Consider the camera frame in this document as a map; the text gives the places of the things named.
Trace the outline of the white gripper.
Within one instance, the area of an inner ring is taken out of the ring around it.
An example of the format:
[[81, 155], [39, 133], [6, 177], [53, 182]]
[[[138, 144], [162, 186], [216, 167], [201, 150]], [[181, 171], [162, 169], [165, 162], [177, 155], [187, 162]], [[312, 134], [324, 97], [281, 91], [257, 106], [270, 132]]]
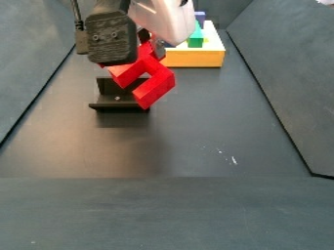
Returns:
[[[195, 32], [193, 0], [131, 0], [129, 16], [158, 38], [173, 46], [182, 44]], [[165, 42], [153, 41], [159, 60], [166, 57]]]

